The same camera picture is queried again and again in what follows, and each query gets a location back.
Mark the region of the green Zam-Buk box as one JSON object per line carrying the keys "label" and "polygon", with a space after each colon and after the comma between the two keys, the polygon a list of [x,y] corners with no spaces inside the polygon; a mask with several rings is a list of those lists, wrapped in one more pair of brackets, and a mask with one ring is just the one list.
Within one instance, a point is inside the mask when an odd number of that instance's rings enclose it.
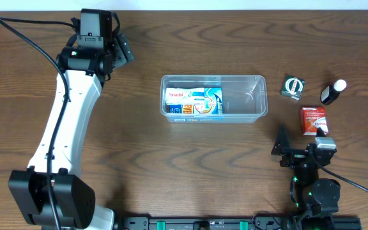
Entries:
{"label": "green Zam-Buk box", "polygon": [[300,100],[304,91],[305,81],[293,75],[286,74],[280,94],[289,98]]}

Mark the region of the white Panadol packet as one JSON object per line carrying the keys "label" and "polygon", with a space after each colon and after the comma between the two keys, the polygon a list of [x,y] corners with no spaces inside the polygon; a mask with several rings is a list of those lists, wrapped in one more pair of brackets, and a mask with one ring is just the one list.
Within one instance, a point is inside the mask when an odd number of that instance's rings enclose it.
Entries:
{"label": "white Panadol packet", "polygon": [[204,88],[167,88],[165,91],[167,105],[190,105],[204,102]]}

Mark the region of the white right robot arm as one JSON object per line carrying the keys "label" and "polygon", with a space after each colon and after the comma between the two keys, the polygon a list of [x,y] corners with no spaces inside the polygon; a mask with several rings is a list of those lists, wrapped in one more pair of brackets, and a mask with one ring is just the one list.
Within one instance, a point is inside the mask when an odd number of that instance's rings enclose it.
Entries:
{"label": "white right robot arm", "polygon": [[291,147],[286,128],[281,126],[272,155],[281,157],[280,166],[293,170],[289,193],[298,211],[282,221],[283,229],[335,229],[341,186],[334,179],[320,178],[319,170],[337,152],[331,137],[317,129],[315,142],[305,149]]}

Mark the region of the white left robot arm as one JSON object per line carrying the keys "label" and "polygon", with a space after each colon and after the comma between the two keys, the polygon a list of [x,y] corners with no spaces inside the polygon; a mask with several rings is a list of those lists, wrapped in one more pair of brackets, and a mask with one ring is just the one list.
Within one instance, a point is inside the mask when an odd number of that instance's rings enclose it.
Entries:
{"label": "white left robot arm", "polygon": [[26,170],[12,171],[10,192],[27,224],[42,229],[289,229],[267,211],[252,218],[121,217],[96,203],[81,180],[81,152],[93,107],[112,71],[133,60],[116,13],[83,9],[74,34],[50,62],[56,95],[40,145]]}

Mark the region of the clear plastic container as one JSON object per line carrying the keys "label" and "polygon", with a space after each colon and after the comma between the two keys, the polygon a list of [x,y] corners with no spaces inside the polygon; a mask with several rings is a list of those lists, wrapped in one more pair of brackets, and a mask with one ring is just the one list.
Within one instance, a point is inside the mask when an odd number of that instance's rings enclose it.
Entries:
{"label": "clear plastic container", "polygon": [[[221,88],[222,114],[175,114],[165,103],[167,88]],[[165,75],[160,112],[170,122],[253,123],[268,112],[266,82],[260,75]]]}

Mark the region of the blue fever medicine box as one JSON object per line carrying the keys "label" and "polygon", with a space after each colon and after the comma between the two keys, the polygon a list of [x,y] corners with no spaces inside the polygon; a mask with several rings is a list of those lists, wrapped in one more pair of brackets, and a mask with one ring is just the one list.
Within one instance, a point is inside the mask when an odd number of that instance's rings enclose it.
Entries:
{"label": "blue fever medicine box", "polygon": [[168,111],[175,114],[222,114],[222,89],[204,88],[204,102],[190,105],[167,105]]}

